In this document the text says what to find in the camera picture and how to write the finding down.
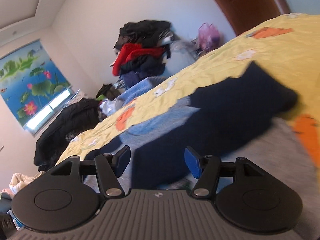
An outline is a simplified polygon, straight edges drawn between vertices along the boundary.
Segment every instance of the yellow bedspread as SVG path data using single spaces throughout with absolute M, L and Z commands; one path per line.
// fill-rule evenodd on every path
M 262 39 L 246 37 L 263 27 L 292 28 L 293 32 Z M 248 50 L 251 51 L 244 55 L 251 54 L 251 58 L 237 58 Z M 179 98 L 192 94 L 198 87 L 215 84 L 228 76 L 240 76 L 252 60 L 300 94 L 300 112 L 320 120 L 320 15 L 301 14 L 297 17 L 282 15 L 260 24 L 138 97 L 130 104 L 134 105 L 134 110 L 125 122 L 124 130 L 165 113 Z M 174 84 L 170 90 L 158 97 L 154 95 L 155 91 L 165 89 L 170 83 Z M 80 134 L 69 144 L 58 163 L 71 155 L 79 155 L 83 160 L 90 151 L 101 148 L 122 133 L 124 130 L 118 131 L 116 123 L 126 109 L 123 107 L 93 130 Z

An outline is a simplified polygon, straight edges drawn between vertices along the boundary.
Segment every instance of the blue water painting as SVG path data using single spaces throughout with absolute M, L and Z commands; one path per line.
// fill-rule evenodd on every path
M 0 60 L 0 94 L 22 126 L 69 86 L 40 41 Z

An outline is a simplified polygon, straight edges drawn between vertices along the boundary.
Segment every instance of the wooden door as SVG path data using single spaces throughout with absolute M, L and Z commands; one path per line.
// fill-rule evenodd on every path
M 280 0 L 286 8 L 281 10 L 279 0 L 216 0 L 229 20 L 236 35 L 250 30 L 258 24 L 289 13 L 285 0 Z

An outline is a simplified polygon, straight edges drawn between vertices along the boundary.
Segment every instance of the light blue blanket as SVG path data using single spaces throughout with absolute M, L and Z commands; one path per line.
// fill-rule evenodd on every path
M 165 80 L 165 77 L 148 77 L 140 81 L 138 84 L 135 84 L 133 87 L 129 88 L 123 94 L 119 95 L 116 100 L 123 101 L 123 106 L 125 106 L 127 103 L 130 103 L 138 96 L 147 93 L 149 90 L 155 88 Z

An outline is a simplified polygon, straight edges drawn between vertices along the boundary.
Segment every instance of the black jacket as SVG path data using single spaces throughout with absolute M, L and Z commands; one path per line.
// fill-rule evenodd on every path
M 156 71 L 160 66 L 162 66 L 162 58 L 156 59 L 151 55 L 142 55 L 121 65 L 120 74 L 126 74 L 134 70 L 135 72 L 150 72 L 150 76 L 157 76 L 163 73 L 162 71 L 162 73 L 158 74 L 158 71 Z
M 82 98 L 61 111 L 36 142 L 34 164 L 39 171 L 47 171 L 56 164 L 69 144 L 66 135 L 93 129 L 99 123 L 98 106 L 98 101 Z
M 144 20 L 137 23 L 129 22 L 120 29 L 115 48 L 121 50 L 128 42 L 141 43 L 143 48 L 153 48 L 158 44 L 161 35 L 169 30 L 170 22 Z

